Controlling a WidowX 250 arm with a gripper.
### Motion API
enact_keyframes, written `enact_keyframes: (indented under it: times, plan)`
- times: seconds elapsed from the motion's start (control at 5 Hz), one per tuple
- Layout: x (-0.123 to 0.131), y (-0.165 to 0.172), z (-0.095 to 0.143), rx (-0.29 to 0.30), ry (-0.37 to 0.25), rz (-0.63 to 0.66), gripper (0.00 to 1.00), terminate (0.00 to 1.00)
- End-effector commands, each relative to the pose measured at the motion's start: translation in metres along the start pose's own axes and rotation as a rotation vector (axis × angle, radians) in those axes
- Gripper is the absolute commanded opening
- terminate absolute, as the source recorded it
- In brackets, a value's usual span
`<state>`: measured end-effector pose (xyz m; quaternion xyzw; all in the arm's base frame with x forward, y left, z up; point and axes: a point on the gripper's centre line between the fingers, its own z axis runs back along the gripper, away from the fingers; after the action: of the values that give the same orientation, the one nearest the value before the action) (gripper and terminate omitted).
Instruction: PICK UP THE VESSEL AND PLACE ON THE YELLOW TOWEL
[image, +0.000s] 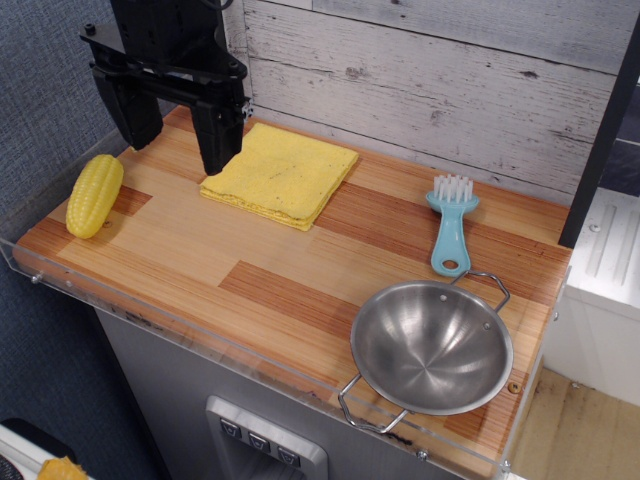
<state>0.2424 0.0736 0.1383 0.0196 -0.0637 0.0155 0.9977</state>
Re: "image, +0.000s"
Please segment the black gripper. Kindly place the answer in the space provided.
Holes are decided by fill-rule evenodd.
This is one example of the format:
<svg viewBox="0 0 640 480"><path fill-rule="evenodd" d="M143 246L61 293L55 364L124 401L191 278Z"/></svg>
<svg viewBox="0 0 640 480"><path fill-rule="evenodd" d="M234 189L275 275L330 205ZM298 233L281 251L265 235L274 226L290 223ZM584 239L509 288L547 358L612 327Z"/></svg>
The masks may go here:
<svg viewBox="0 0 640 480"><path fill-rule="evenodd" d="M248 98L246 66L219 41L230 1L113 1L115 21L84 25L99 95L124 140L135 150L163 128L157 98L192 106L208 176L242 149Z"/></svg>

